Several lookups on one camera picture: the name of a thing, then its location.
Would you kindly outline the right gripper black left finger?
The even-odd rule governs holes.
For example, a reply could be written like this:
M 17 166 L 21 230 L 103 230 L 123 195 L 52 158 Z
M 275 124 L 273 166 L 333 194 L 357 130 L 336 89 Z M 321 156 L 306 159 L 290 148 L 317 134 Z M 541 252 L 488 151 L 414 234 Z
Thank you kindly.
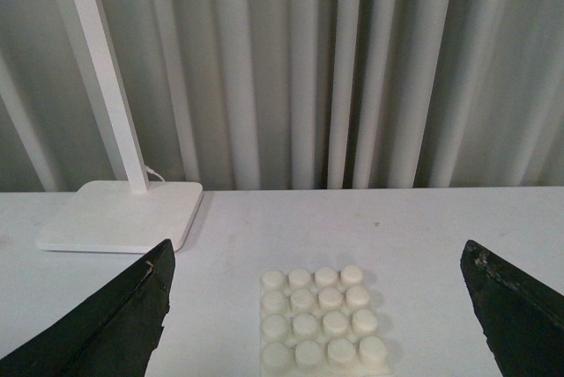
M 175 257 L 163 240 L 1 360 L 3 376 L 143 376 L 170 309 Z

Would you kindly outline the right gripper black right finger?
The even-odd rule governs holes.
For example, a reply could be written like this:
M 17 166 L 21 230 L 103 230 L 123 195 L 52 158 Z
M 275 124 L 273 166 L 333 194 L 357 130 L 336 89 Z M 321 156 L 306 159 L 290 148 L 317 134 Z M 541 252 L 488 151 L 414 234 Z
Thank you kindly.
M 563 375 L 563 296 L 474 240 L 460 268 L 504 376 Z

